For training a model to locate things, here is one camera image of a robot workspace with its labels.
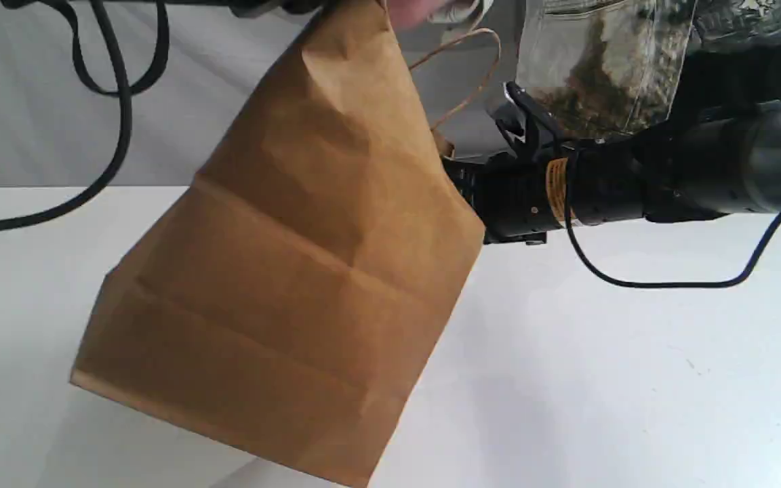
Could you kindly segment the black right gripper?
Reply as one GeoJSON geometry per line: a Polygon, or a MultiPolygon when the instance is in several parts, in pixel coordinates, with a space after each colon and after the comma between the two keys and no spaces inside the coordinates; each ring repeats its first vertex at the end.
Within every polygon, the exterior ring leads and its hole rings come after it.
{"type": "Polygon", "coordinates": [[[485,228],[485,246],[539,246],[567,230],[567,158],[519,159],[499,152],[483,163],[442,157],[444,170],[485,228]]]}

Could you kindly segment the person's right hand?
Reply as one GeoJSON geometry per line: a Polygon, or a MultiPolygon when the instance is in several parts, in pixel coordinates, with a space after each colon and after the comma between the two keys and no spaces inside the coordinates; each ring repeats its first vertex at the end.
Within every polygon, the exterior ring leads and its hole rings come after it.
{"type": "Polygon", "coordinates": [[[405,31],[424,22],[431,14],[442,9],[448,0],[388,0],[386,11],[394,31],[405,31]]]}

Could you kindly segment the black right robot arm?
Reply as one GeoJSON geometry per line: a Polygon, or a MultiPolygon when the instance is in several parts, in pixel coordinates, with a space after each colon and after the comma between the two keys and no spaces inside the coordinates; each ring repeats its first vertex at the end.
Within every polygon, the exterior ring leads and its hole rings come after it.
{"type": "Polygon", "coordinates": [[[627,220],[679,224],[781,212],[781,108],[714,113],[611,140],[517,141],[482,163],[446,158],[447,176],[487,244],[627,220]]]}

